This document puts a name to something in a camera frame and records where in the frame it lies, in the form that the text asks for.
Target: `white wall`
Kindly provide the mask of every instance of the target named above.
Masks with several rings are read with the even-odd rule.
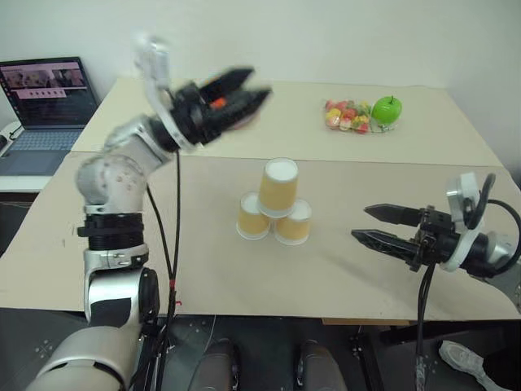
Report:
[[[2,0],[0,60],[79,55],[103,97],[143,30],[171,42],[179,77],[252,64],[265,79],[445,87],[521,178],[519,0]],[[2,96],[0,125],[14,117]]]

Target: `laptop keyboard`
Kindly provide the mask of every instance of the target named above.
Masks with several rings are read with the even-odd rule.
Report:
[[[70,151],[81,131],[24,131],[11,151]]]

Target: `orange object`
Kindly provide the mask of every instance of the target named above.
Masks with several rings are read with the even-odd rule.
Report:
[[[210,106],[212,108],[223,108],[226,105],[226,99],[225,98],[219,98],[217,100],[214,100],[210,103]]]

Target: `stacked paper cups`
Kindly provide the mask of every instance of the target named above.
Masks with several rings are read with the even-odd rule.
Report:
[[[270,226],[275,238],[297,245],[309,237],[311,206],[296,198],[299,168],[284,157],[270,160],[264,169],[259,192],[243,195],[237,232],[249,240],[266,237]]]

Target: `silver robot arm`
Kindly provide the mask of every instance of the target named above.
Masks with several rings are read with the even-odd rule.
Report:
[[[157,275],[144,267],[148,247],[141,213],[148,176],[178,149],[209,143],[244,123],[270,93],[241,88],[250,68],[231,69],[201,88],[189,83],[171,91],[167,51],[156,40],[140,46],[138,66],[156,115],[115,129],[103,151],[77,172],[85,198],[85,226],[78,235],[89,240],[84,252],[89,327],[56,349],[30,391],[129,388],[143,325],[160,308]]]

